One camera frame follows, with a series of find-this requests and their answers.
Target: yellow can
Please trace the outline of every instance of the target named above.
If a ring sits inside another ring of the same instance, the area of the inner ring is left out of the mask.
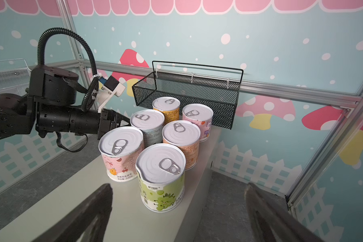
[[[181,149],[186,159],[186,170],[198,161],[199,139],[199,127],[189,121],[173,121],[163,128],[163,143],[173,144]]]
[[[157,98],[152,103],[153,109],[164,114],[164,125],[179,120],[180,101],[172,97]]]

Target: can lid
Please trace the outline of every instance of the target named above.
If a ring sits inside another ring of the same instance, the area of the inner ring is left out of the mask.
[[[190,119],[208,120],[213,117],[214,112],[210,107],[206,105],[194,103],[186,105],[183,108],[183,114]]]
[[[172,111],[180,106],[180,101],[173,97],[161,97],[155,99],[152,106],[160,111]]]
[[[145,109],[138,111],[130,117],[132,126],[139,129],[157,128],[164,123],[164,114],[157,110]]]
[[[183,152],[171,144],[154,144],[143,150],[136,161],[140,178],[150,183],[171,183],[185,169]]]
[[[135,127],[115,128],[104,134],[99,141],[101,153],[122,157],[137,150],[143,141],[141,130]]]
[[[199,140],[200,129],[189,121],[176,120],[164,126],[163,137],[173,145],[187,146]]]

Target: black wire mesh basket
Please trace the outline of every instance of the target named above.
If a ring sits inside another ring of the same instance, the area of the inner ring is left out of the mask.
[[[240,79],[214,77],[194,73],[173,72],[154,68],[154,62],[194,65],[223,70],[223,72],[239,72]],[[153,72],[132,86],[136,105],[152,109],[152,102],[160,97],[168,96],[180,101],[180,115],[184,106],[200,103],[209,106],[213,111],[213,125],[229,128],[233,126],[237,109],[239,89],[243,70],[211,65],[189,64],[180,62],[152,61]]]

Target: can rim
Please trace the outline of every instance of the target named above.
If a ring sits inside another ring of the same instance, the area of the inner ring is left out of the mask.
[[[133,118],[136,114],[138,114],[139,112],[147,111],[147,110],[150,110],[151,112],[160,113],[160,114],[162,115],[162,117],[163,117],[163,122],[162,122],[162,123],[160,123],[158,126],[153,127],[153,128],[139,128],[139,127],[137,127],[137,126],[133,125],[133,124],[132,124],[132,118]],[[132,114],[132,116],[130,117],[130,125],[131,125],[132,127],[134,127],[134,128],[138,128],[138,129],[140,129],[140,130],[150,130],[150,129],[155,129],[155,128],[158,128],[158,127],[160,127],[160,126],[163,126],[163,125],[164,125],[164,120],[165,120],[165,116],[164,116],[164,114],[163,114],[162,112],[160,112],[160,111],[158,111],[158,110],[155,110],[155,109],[144,109],[144,110],[137,111],[137,112],[135,112],[134,114]]]
[[[105,151],[101,148],[101,144],[102,144],[102,142],[105,140],[105,137],[107,136],[107,133],[110,133],[110,132],[114,131],[115,129],[120,129],[120,130],[121,130],[121,129],[134,129],[134,130],[136,130],[136,131],[139,131],[139,132],[140,132],[140,134],[141,134],[141,141],[140,141],[140,143],[137,145],[137,147],[135,147],[135,149],[134,149],[132,152],[126,153],[126,154],[124,154],[124,155],[121,155],[121,154],[114,155],[114,154],[109,154],[109,153],[105,152]],[[143,135],[142,131],[141,131],[140,129],[138,129],[138,128],[136,128],[136,127],[132,127],[132,126],[122,126],[122,127],[114,128],[114,129],[110,130],[110,131],[109,131],[109,132],[107,132],[107,133],[106,133],[106,134],[104,134],[104,135],[102,136],[102,138],[99,140],[99,143],[98,143],[98,149],[99,149],[99,152],[101,152],[101,154],[107,155],[107,156],[109,156],[109,157],[123,157],[123,156],[126,156],[126,155],[128,155],[128,154],[131,154],[131,153],[133,153],[133,152],[136,152],[136,151],[137,151],[137,149],[138,149],[138,148],[140,148],[141,144],[142,144],[142,143],[143,143],[143,141],[144,141],[144,135]]]
[[[140,167],[137,165],[139,163],[139,160],[142,158],[142,156],[145,154],[145,151],[146,149],[153,149],[153,148],[156,148],[158,146],[168,146],[168,147],[171,147],[173,149],[175,149],[176,151],[178,151],[181,156],[183,157],[183,168],[181,168],[181,170],[183,172],[180,172],[174,179],[172,180],[169,180],[167,182],[151,182],[151,181],[147,181],[146,179],[143,178],[143,175],[142,175],[142,171],[140,170]],[[145,148],[140,154],[139,156],[137,157],[136,159],[136,170],[137,170],[137,173],[139,175],[139,178],[142,180],[142,181],[145,181],[147,183],[150,183],[150,184],[157,184],[157,185],[168,185],[168,184],[171,184],[172,182],[176,181],[177,179],[179,179],[185,172],[185,165],[187,163],[187,160],[185,159],[185,155],[184,153],[181,151],[181,149],[179,149],[177,146],[174,146],[172,144],[164,144],[164,143],[159,143],[159,144],[153,144],[147,148]]]
[[[186,143],[186,144],[178,144],[178,143],[170,142],[169,140],[167,140],[167,139],[165,138],[165,136],[164,136],[164,131],[165,131],[165,129],[167,128],[167,126],[170,126],[171,124],[173,125],[175,122],[178,122],[178,123],[188,123],[188,124],[192,124],[192,126],[193,126],[194,128],[196,128],[196,129],[198,130],[198,132],[199,132],[198,138],[197,138],[196,140],[194,140],[193,142]],[[189,146],[189,145],[191,145],[191,144],[196,143],[197,141],[200,141],[200,128],[199,128],[196,124],[191,123],[190,121],[187,121],[187,120],[175,120],[175,121],[172,121],[172,122],[167,123],[167,124],[164,126],[163,130],[161,131],[161,134],[162,134],[162,136],[163,136],[163,139],[165,139],[165,140],[167,141],[167,143],[173,144],[174,146]]]
[[[191,117],[189,117],[189,116],[187,116],[186,114],[185,114],[185,112],[184,112],[184,109],[185,108],[187,108],[188,106],[192,106],[192,105],[198,105],[198,106],[202,106],[202,107],[204,107],[204,108],[207,108],[208,110],[210,110],[211,111],[211,117],[209,117],[208,119],[194,119],[194,118],[191,118]],[[192,120],[196,120],[196,121],[201,121],[201,120],[203,120],[203,121],[206,121],[206,120],[210,120],[210,119],[212,119],[213,118],[213,115],[214,115],[214,111],[209,107],[209,106],[207,106],[207,105],[204,105],[204,104],[200,104],[200,103],[192,103],[192,104],[188,104],[188,105],[185,105],[184,106],[184,108],[183,108],[183,111],[182,111],[182,113],[187,117],[187,118],[189,118],[189,119],[192,119]]]
[[[174,98],[174,97],[159,97],[159,98],[157,98],[157,99],[160,99],[160,98],[172,98],[172,99],[175,99],[175,100],[177,100],[178,101],[178,103],[179,103],[179,105],[178,105],[178,107],[177,108],[180,108],[180,100],[179,99],[177,99],[177,98]],[[155,103],[155,101],[157,100],[157,99],[155,99],[155,100],[153,100],[153,102],[152,102],[152,107],[153,108],[155,108],[155,109],[157,109],[157,110],[159,110],[159,111],[163,111],[163,112],[168,112],[168,111],[173,111],[173,110],[176,110],[177,108],[174,108],[174,109],[159,109],[159,108],[156,108],[155,107],[155,105],[154,105],[154,103]]]

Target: dented can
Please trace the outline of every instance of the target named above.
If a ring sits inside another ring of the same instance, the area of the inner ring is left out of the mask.
[[[203,104],[188,104],[183,108],[183,120],[196,124],[200,129],[200,142],[208,139],[213,122],[213,110]]]
[[[161,131],[164,126],[164,115],[157,110],[145,109],[130,117],[130,124],[142,131],[145,148],[163,141]]]
[[[174,209],[184,195],[185,156],[171,144],[146,148],[136,162],[141,200],[154,212]]]
[[[152,102],[153,109],[164,114],[164,125],[179,120],[180,101],[172,97],[157,98]]]
[[[98,148],[112,180],[126,182],[137,177],[136,159],[144,150],[143,138],[135,127],[115,128],[102,136]]]
[[[163,143],[172,144],[181,149],[186,159],[186,170],[192,168],[198,161],[199,139],[198,126],[189,121],[173,121],[163,128]]]

